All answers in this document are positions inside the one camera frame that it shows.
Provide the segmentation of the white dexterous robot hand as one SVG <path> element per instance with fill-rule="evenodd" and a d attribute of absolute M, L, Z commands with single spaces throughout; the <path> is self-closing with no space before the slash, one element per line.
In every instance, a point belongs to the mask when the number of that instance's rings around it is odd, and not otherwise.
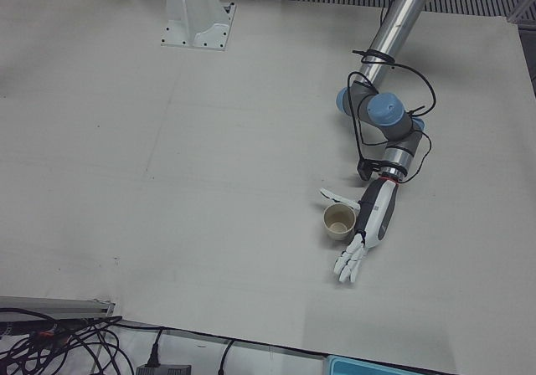
<path fill-rule="evenodd" d="M 337 257 L 333 273 L 341 283 L 353 283 L 368 251 L 384 239 L 394 212 L 399 184 L 387 177 L 373 180 L 358 200 L 337 195 L 326 188 L 320 194 L 331 200 L 323 213 L 328 238 L 350 243 Z"/>

